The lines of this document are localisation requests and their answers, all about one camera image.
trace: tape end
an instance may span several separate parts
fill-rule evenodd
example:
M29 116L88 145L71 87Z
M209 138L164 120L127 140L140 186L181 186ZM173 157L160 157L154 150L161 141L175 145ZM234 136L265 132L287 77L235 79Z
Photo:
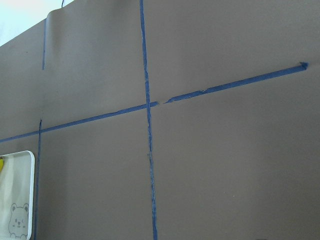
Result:
M307 70L307 68L309 67L309 63L308 62L301 61L300 64L305 70Z
M150 107L155 107L155 106L158 106L159 105L159 102L157 101L153 101L150 103Z
M166 101L164 104L169 104L172 103L174 100L172 98L170 98L168 101Z

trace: blue tape line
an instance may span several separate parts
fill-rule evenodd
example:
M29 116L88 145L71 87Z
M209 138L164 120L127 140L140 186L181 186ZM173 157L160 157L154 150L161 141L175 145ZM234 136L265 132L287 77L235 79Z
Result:
M140 21L141 21L142 54L143 54L144 80L145 80L146 113L147 113L147 120L148 120L148 143L149 143L149 163L150 163L151 202L152 202L152 229L153 229L153 240L158 240L154 161L152 158L153 143L152 143L152 127L151 127L150 87L149 87L146 28L145 28L145 14L144 14L143 0L140 0Z
M37 135L38 133L39 133L39 131L32 131L32 132L28 132L28 133L17 135L17 136L7 137L7 138L4 138L4 139L0 139L0 143L4 143L4 142L9 142L9 141L12 141L12 140L16 140L16 139L22 139L22 138L30 137L30 136L33 136L33 135Z
M150 103L150 107L155 107L157 105L158 105L158 102L156 102L156 101ZM63 129L63 128L67 128L67 127L78 125L78 124L84 124L84 123L88 123L88 122L99 120L99 119L110 118L113 116L142 110L142 109L145 109L146 107L147 107L146 104L139 105L139 106L133 106L133 107L125 108L125 109L122 109L122 110L119 110L116 112L106 113L106 114L102 114L102 115L98 115L98 116L88 117L85 119L64 123L64 124L57 125L57 126L48 127L48 128L42 129L41 132L46 133L46 132L50 132L53 130ZM8 138L0 139L0 143L9 142L11 140L16 140L16 139L22 139L22 138L30 137L30 136L37 135L37 134L39 134L39 131L33 131L33 132L29 132L29 133L25 133L25 134L21 134L21 135L17 135L17 136L12 136L12 137L8 137Z
M42 70L45 70L46 64L46 42L47 42L47 19L44 20L43 52L42 52Z
M184 99L190 99L190 98L194 98L194 97L197 97L200 95L210 94L210 93L214 93L214 92L218 92L218 91L222 91L222 90L226 90L226 89L231 89L231 88L235 88L235 87L239 87L239 86L243 86L243 85L247 85L247 84L252 84L252 83L260 82L260 81L267 80L267 79L273 79L273 78L281 77L284 75L294 74L297 72L307 70L308 65L309 64L307 62L300 62L300 66L294 66L294 67L286 68L283 70L274 71L274 72L270 72L267 74L250 77L247 79L234 81L234 82L230 82L230 83L219 85L219 86L213 86L213 87L210 87L206 90L199 90L199 91L194 91L194 92L182 94L179 96L174 96L174 97L170 98L167 102L165 102L165 104L184 100Z
M38 158L36 162L36 179L35 179L35 211L34 211L34 233L33 239L37 239L38 228L38 202L39 202L39 169L40 169L40 155L41 155L41 133L42 133L42 120L39 124L39 138L38 138Z

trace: bear illustration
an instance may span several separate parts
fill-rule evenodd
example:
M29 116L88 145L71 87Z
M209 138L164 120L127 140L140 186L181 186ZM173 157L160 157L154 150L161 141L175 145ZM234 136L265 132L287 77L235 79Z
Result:
M29 205L12 204L9 232L11 238L26 240L28 236Z

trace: horizontal blue tape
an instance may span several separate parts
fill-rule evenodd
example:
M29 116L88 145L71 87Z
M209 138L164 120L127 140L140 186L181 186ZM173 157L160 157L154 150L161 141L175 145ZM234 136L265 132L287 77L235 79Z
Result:
M158 103L156 101L150 103L150 107L155 107L157 105L158 105ZM84 123L92 122L92 121L99 120L99 119L110 118L110 117L113 117L116 115L131 113L131 112L146 109L146 108L147 108L146 104L139 105L139 106L133 106L133 107L125 108L125 109L122 109L122 110L119 110L116 112L106 113L106 114L102 114L102 115L98 115L98 116L88 117L85 119L64 123L64 124L57 125L57 126L48 127L48 128L42 129L41 132L46 133L46 132L50 132L53 130L63 129L63 128L67 128L67 127L78 125L78 124L84 124ZM30 136L38 135L38 134L39 134L39 131L33 131L33 132L29 132L29 133L25 133L25 134L21 134L21 135L17 135L17 136L12 136L12 137L8 137L8 138L0 139L0 143L4 143L4 142L11 141L11 140L16 140L16 139L22 139L22 138L26 138L26 137L30 137Z
M214 92L218 92L218 91L222 91L222 90L226 90L226 89L231 89L231 88L235 88L235 87L239 87L239 86L243 86L243 85L247 85L247 84L252 84L252 83L260 82L260 81L267 80L267 79L273 79L273 78L281 77L284 75L294 74L297 72L307 70L308 65L309 64L307 62L300 62L300 66L294 66L294 67L286 68L283 70L274 71L274 72L266 73L263 75L254 76L254 77L246 78L243 80L226 83L226 84L219 85L219 86L213 86L213 87L210 87L206 90L199 90L199 91L194 91L194 92L182 94L179 96L174 96L174 97L170 98L167 102L165 102L165 104L184 100L184 99L190 99L190 98L194 98L194 97L197 97L200 95L210 94L210 93L214 93Z

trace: vertical blue tape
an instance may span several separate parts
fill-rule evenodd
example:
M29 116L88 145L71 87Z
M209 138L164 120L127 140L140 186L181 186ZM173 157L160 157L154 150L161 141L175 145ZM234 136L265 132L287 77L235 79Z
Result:
M153 144L152 144L152 127L151 127L150 87L149 87L146 30L145 30L146 28L145 28L145 14L144 14L143 0L140 0L140 21L141 21L142 54L143 54L144 80L145 80L145 100L146 100L146 112L147 112L147 120L148 120L149 163L150 163L151 201L152 201L152 228L153 228L153 240L158 240L154 161L152 158Z
M42 52L42 70L45 70L46 47L47 47L47 19L44 20L43 52Z
M35 203L34 203L35 211L34 211L33 240L37 239L37 231L38 231L39 169L40 169L40 157L41 157L41 134L42 134L42 120L40 120L40 124L39 124L38 158L36 161Z

